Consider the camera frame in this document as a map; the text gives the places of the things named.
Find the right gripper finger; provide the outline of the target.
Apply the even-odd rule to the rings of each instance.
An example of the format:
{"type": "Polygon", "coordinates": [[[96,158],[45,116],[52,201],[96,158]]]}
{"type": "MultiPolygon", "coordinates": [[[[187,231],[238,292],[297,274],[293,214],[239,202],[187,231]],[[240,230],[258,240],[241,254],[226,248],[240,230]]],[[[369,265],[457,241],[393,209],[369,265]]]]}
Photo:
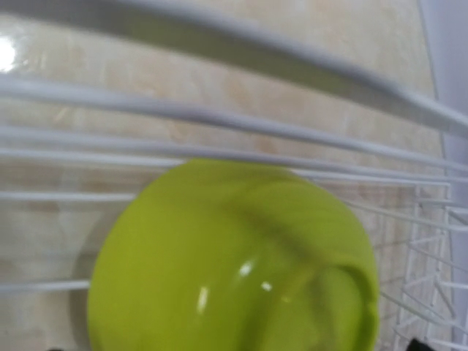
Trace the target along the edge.
{"type": "Polygon", "coordinates": [[[407,346],[407,351],[434,351],[434,349],[426,343],[413,338],[407,346]]]}

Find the green bowl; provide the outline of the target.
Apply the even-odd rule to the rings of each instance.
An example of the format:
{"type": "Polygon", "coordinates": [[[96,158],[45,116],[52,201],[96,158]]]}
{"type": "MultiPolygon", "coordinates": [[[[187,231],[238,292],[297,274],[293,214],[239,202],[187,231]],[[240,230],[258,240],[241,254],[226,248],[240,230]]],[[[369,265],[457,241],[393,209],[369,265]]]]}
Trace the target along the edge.
{"type": "Polygon", "coordinates": [[[373,350],[377,264],[330,192],[288,170],[192,160],[123,211],[88,291],[93,350],[373,350]]]}

